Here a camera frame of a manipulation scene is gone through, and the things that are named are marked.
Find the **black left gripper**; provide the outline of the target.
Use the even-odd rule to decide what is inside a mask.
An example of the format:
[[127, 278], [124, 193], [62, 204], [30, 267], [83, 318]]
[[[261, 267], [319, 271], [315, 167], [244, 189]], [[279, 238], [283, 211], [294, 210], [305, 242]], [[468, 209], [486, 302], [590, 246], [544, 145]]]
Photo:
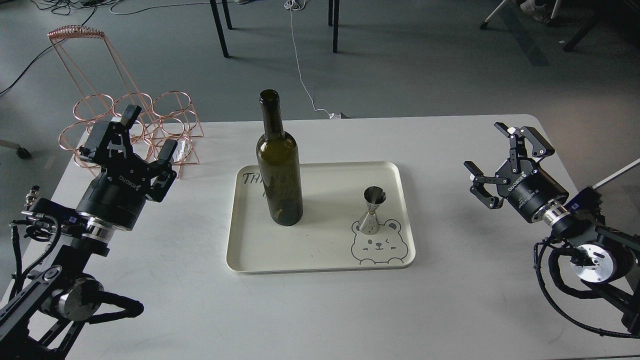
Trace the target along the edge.
[[96, 121], [79, 149], [80, 159], [101, 171], [89, 183], [77, 212], [127, 231], [133, 229], [146, 201], [163, 201], [178, 175], [172, 168], [178, 141], [165, 139], [157, 161], [146, 162], [134, 152], [129, 129], [141, 112], [139, 105], [130, 104], [120, 121]]

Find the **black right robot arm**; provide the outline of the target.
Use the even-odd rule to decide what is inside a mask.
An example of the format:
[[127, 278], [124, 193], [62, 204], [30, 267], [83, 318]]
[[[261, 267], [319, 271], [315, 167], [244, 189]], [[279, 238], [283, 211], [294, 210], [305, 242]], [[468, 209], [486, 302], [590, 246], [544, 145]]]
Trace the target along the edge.
[[509, 139], [509, 156], [493, 175], [484, 174], [471, 161], [464, 162], [470, 171], [470, 192], [489, 209], [507, 201], [528, 223], [543, 221], [551, 227], [550, 235], [534, 246], [534, 269], [542, 294], [560, 316], [569, 318], [547, 291], [541, 272], [547, 249], [551, 250], [548, 272], [555, 287], [577, 299], [607, 301], [622, 312], [627, 331], [596, 328], [573, 318], [570, 322], [601, 337], [638, 339], [639, 289], [629, 294], [611, 283], [639, 267], [639, 237], [606, 225], [598, 189], [639, 162], [569, 198], [569, 192], [541, 166], [554, 148], [534, 127], [509, 127], [499, 121], [494, 127]]

